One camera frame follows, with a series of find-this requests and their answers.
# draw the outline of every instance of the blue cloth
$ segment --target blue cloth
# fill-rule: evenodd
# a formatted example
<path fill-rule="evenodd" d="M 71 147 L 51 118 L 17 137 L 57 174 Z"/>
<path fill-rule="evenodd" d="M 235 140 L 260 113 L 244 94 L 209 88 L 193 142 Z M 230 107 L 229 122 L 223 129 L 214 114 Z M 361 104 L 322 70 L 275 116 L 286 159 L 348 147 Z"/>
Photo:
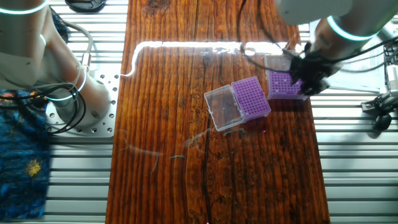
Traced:
<path fill-rule="evenodd" d="M 5 92 L 1 90 L 0 95 L 10 96 Z M 0 105 L 17 104 L 0 100 Z M 49 138 L 44 110 L 33 108 L 0 110 L 0 221 L 36 218 L 44 212 L 49 186 Z"/>

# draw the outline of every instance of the wooden tabletop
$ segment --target wooden tabletop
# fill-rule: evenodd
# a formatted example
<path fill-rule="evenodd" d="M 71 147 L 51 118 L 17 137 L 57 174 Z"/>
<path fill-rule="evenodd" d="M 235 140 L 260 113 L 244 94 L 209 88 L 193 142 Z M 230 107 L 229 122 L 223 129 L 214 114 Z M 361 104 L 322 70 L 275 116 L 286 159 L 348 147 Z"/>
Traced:
<path fill-rule="evenodd" d="M 330 222 L 309 100 L 272 100 L 268 117 L 222 132 L 209 116 L 208 91 L 257 76 L 267 93 L 265 71 L 233 49 L 240 5 L 130 0 L 107 224 Z M 256 8 L 243 42 L 267 41 Z M 272 0 L 261 11 L 275 39 L 299 41 Z"/>

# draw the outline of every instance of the purple tip box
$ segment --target purple tip box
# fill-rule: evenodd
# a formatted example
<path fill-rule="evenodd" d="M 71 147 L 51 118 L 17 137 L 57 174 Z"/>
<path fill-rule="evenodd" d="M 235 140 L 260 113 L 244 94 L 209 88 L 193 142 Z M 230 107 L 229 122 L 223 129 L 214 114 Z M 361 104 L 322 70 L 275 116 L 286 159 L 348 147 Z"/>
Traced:
<path fill-rule="evenodd" d="M 268 100 L 271 99 L 297 99 L 306 100 L 308 96 L 300 94 L 300 86 L 302 81 L 291 85 L 292 79 L 285 72 L 269 71 L 267 76 L 268 83 Z"/>
<path fill-rule="evenodd" d="M 231 85 L 205 93 L 209 113 L 217 131 L 267 116 L 271 112 L 257 77 Z"/>
<path fill-rule="evenodd" d="M 277 70 L 289 70 L 290 59 L 285 55 L 265 55 L 264 63 L 267 67 Z M 268 100 L 271 99 L 296 99 L 306 100 L 308 96 L 300 94 L 302 81 L 291 85 L 292 79 L 287 72 L 267 71 Z"/>
<path fill-rule="evenodd" d="M 256 119 L 271 112 L 257 77 L 240 80 L 231 85 L 244 118 Z"/>

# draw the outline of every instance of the metal mounting plate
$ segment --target metal mounting plate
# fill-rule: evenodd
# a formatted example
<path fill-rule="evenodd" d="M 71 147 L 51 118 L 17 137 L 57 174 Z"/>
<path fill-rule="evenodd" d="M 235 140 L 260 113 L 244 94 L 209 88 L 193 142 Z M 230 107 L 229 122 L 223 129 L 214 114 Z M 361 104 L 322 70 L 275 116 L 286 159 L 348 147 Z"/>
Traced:
<path fill-rule="evenodd" d="M 86 126 L 76 127 L 65 133 L 57 134 L 59 137 L 65 138 L 111 138 L 114 135 L 114 126 L 116 121 L 116 108 L 118 105 L 120 75 L 105 74 L 101 71 L 90 72 L 95 79 L 104 83 L 111 96 L 111 106 L 106 115 L 97 123 Z M 52 103 L 49 103 L 46 110 L 47 119 L 46 127 L 48 131 L 56 131 L 63 127 L 65 123 L 57 114 Z"/>

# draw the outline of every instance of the black wire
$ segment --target black wire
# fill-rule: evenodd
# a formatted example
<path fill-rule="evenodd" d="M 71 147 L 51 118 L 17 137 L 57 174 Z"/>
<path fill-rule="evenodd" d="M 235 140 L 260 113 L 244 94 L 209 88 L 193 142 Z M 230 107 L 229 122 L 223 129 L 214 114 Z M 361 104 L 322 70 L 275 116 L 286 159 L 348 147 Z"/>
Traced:
<path fill-rule="evenodd" d="M 63 128 L 61 128 L 61 129 L 59 129 L 57 131 L 54 131 L 52 133 L 49 133 L 49 134 L 60 134 L 60 133 L 67 132 L 67 131 L 73 129 L 74 127 L 76 127 L 77 125 L 79 125 L 80 122 L 83 120 L 83 118 L 86 115 L 86 102 L 85 102 L 85 100 L 83 99 L 82 95 L 78 93 L 76 87 L 73 88 L 74 89 L 74 92 L 73 92 L 70 89 L 70 85 L 69 84 L 59 85 L 59 86 L 56 86 L 56 87 L 51 88 L 49 90 L 43 91 L 42 93 L 29 95 L 29 96 L 18 96 L 18 97 L 0 96 L 0 99 L 2 99 L 2 100 L 15 100 L 15 101 L 28 100 L 28 99 L 31 100 L 29 103 L 19 104 L 17 106 L 0 106 L 0 109 L 3 109 L 3 110 L 15 110 L 15 109 L 21 109 L 21 108 L 26 108 L 28 106 L 32 106 L 34 104 L 34 98 L 36 98 L 38 96 L 39 97 L 44 97 L 44 95 L 52 93 L 55 90 L 59 90 L 60 88 L 67 89 L 70 92 L 70 94 L 71 94 L 73 99 L 76 98 L 75 95 L 78 95 L 80 97 L 81 101 L 83 102 L 83 114 L 82 114 L 80 119 L 75 124 L 72 125 L 72 122 L 75 120 L 75 118 L 77 117 L 77 114 L 78 114 L 78 101 L 77 100 L 75 100 L 75 111 L 74 111 L 74 113 L 72 115 L 71 120 Z"/>
<path fill-rule="evenodd" d="M 397 39 L 398 39 L 398 36 L 397 36 L 397 37 L 393 37 L 393 38 L 391 38 L 391 39 L 389 39 L 389 40 L 385 40 L 385 41 L 383 41 L 383 42 L 380 42 L 380 43 L 376 44 L 376 45 L 373 46 L 373 47 L 370 47 L 370 48 L 368 48 L 368 49 L 366 49 L 366 50 L 362 50 L 362 51 L 360 51 L 360 52 L 357 52 L 357 53 L 355 53 L 355 54 L 349 55 L 349 56 L 347 56 L 347 57 L 343 57 L 343 58 L 339 58 L 339 59 L 334 59 L 334 60 L 329 60 L 329 59 L 327 59 L 327 58 L 322 58 L 322 60 L 323 60 L 323 61 L 326 61 L 327 63 L 338 63 L 338 62 L 342 62 L 342 61 L 344 61 L 344 60 L 348 60 L 348 59 L 351 59 L 351 58 L 355 58 L 355 57 L 357 57 L 357 56 L 360 56 L 360 55 L 362 55 L 362 54 L 366 54 L 366 53 L 368 53 L 369 51 L 374 50 L 374 49 L 376 49 L 376 48 L 378 48 L 378 47 L 381 47 L 381 46 L 383 46 L 383 45 L 393 43 L 393 42 L 395 42 Z"/>
<path fill-rule="evenodd" d="M 2 100 L 27 100 L 27 99 L 35 98 L 38 96 L 44 96 L 44 95 L 50 94 L 50 93 L 54 92 L 55 90 L 59 90 L 60 88 L 63 88 L 65 86 L 70 87 L 70 85 L 72 85 L 72 84 L 59 85 L 59 86 L 53 87 L 51 89 L 48 89 L 46 91 L 43 91 L 42 93 L 37 93 L 34 95 L 29 95 L 29 96 L 18 96 L 18 97 L 0 96 L 0 99 L 2 99 Z"/>
<path fill-rule="evenodd" d="M 241 38 L 241 29 L 240 29 L 240 24 L 241 24 L 241 18 L 242 18 L 242 13 L 243 13 L 243 9 L 244 6 L 246 5 L 247 0 L 243 0 L 241 7 L 239 8 L 238 11 L 238 17 L 236 18 L 236 38 L 238 39 L 238 42 L 241 43 L 242 42 L 242 38 Z M 260 65 L 259 63 L 255 62 L 253 59 L 251 59 L 245 52 L 244 52 L 244 45 L 241 44 L 240 46 L 240 50 L 241 53 L 243 54 L 244 57 L 246 57 L 246 59 L 253 65 L 255 65 L 258 68 L 264 69 L 264 70 L 269 70 L 269 71 L 273 71 L 273 72 L 289 72 L 286 70 L 278 70 L 278 69 L 274 69 L 274 68 L 268 68 L 265 67 L 263 65 Z"/>
<path fill-rule="evenodd" d="M 74 99 L 76 98 L 74 92 L 72 92 L 72 91 L 69 90 L 69 89 L 68 89 L 68 91 L 70 92 L 70 94 L 72 95 L 72 99 L 74 100 Z M 52 132 L 52 133 L 49 133 L 49 135 L 60 134 L 60 133 L 66 132 L 68 126 L 70 126 L 70 125 L 72 124 L 73 120 L 75 120 L 75 118 L 76 118 L 76 116 L 77 116 L 77 113 L 78 113 L 78 102 L 77 102 L 77 100 L 75 100 L 75 111 L 73 112 L 72 118 L 69 120 L 69 122 L 68 122 L 64 127 L 62 127 L 61 129 L 59 129 L 59 130 L 57 130 L 57 131 L 54 131 L 54 132 Z"/>
<path fill-rule="evenodd" d="M 278 46 L 280 49 L 282 49 L 282 51 L 285 54 L 289 54 L 292 57 L 297 57 L 297 56 L 293 55 L 292 53 L 290 53 L 288 50 L 283 49 L 282 47 L 280 47 L 280 45 L 272 38 L 271 34 L 265 28 L 264 21 L 262 20 L 262 14 L 261 14 L 261 0 L 257 0 L 257 20 L 260 23 L 260 28 L 261 28 L 262 32 L 264 33 L 264 35 L 266 35 L 270 39 L 270 41 L 273 44 L 276 44 L 276 46 Z M 360 56 L 362 54 L 366 54 L 369 51 L 374 50 L 374 49 L 376 49 L 378 47 L 381 47 L 383 45 L 395 42 L 397 39 L 398 39 L 398 36 L 397 37 L 393 37 L 393 38 L 391 38 L 389 40 L 385 40 L 385 41 L 383 41 L 383 42 L 381 42 L 381 43 L 379 43 L 379 44 L 377 44 L 377 45 L 375 45 L 373 47 L 370 47 L 370 48 L 368 48 L 366 50 L 362 50 L 362 51 L 356 52 L 356 53 L 354 53 L 352 55 L 349 55 L 347 57 L 343 57 L 343 58 L 339 58 L 339 59 L 330 60 L 330 59 L 324 58 L 322 56 L 319 56 L 319 58 L 321 60 L 319 60 L 318 63 L 338 63 L 338 62 L 342 62 L 344 60 L 349 60 L 351 58 L 355 58 L 355 57 Z M 314 59 L 314 58 L 304 58 L 303 60 L 310 60 L 310 59 Z"/>
<path fill-rule="evenodd" d="M 62 128 L 62 129 L 59 129 L 58 131 L 55 131 L 53 134 L 65 133 L 65 132 L 67 132 L 67 131 L 69 131 L 69 130 L 75 128 L 76 126 L 78 126 L 78 125 L 80 124 L 80 122 L 81 122 L 81 121 L 83 120 L 83 118 L 85 117 L 86 112 L 87 112 L 86 101 L 85 101 L 85 99 L 82 97 L 81 94 L 78 94 L 78 96 L 80 97 L 81 102 L 83 103 L 83 113 L 81 114 L 80 119 L 79 119 L 74 125 L 70 126 L 69 128 L 66 128 L 66 127 L 69 126 L 69 125 L 72 123 L 72 121 L 75 119 L 75 115 L 77 115 L 77 112 L 78 112 L 78 107 L 77 107 L 78 103 L 77 103 L 77 101 L 78 101 L 78 100 L 76 100 L 76 101 L 75 101 L 75 105 L 76 105 L 76 106 L 75 106 L 75 112 L 74 112 L 74 114 L 73 114 L 73 118 L 69 121 L 68 124 L 66 124 L 66 125 L 64 126 L 64 128 L 66 128 L 66 129 L 64 129 L 64 130 L 62 130 L 63 128 Z"/>

